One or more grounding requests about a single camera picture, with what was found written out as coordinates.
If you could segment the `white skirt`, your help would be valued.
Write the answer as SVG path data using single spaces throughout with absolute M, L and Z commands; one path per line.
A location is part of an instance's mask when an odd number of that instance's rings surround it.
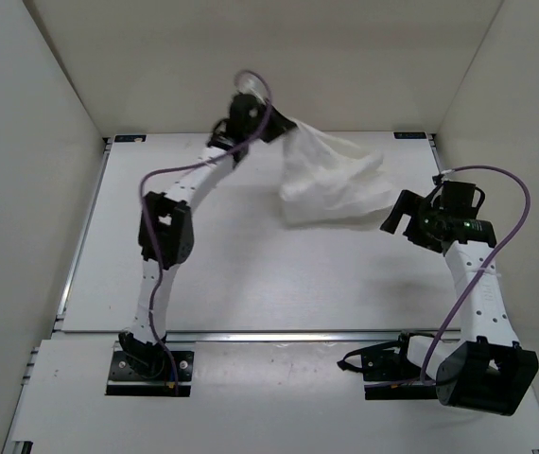
M 362 218 L 395 202 L 381 152 L 297 120 L 283 141 L 279 187 L 286 223 Z

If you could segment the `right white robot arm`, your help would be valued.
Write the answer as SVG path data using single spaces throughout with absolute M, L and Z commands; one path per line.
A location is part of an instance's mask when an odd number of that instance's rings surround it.
M 450 270 L 461 338 L 403 331 L 396 340 L 347 353 L 338 367 L 362 375 L 368 400 L 437 399 L 447 407 L 511 416 L 539 362 L 514 333 L 491 257 L 496 235 L 478 218 L 485 193 L 473 183 L 437 182 L 426 196 L 400 193 L 381 230 L 392 234 L 403 216 L 408 241 L 439 253 Z

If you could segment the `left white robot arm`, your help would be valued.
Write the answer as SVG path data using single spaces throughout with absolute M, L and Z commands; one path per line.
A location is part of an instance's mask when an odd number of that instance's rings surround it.
M 154 170 L 140 182 L 144 273 L 133 322 L 118 339 L 141 375 L 159 374 L 172 357 L 165 349 L 166 310 L 176 272 L 193 251 L 196 209 L 246 159 L 251 143 L 269 144 L 295 129 L 267 98 L 236 94 L 196 163 Z

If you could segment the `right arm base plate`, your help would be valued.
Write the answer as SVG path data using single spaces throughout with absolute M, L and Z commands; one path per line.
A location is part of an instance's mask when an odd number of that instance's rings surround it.
M 420 368 L 398 347 L 363 353 L 361 365 L 366 401 L 438 399 L 435 387 L 421 383 Z

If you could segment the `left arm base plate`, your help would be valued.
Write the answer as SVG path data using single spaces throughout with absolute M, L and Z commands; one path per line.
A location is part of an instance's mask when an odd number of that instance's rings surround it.
M 122 350 L 114 350 L 106 392 L 108 396 L 189 397 L 194 371 L 194 351 L 174 351 L 178 386 L 167 357 L 160 357 L 151 368 L 136 364 Z

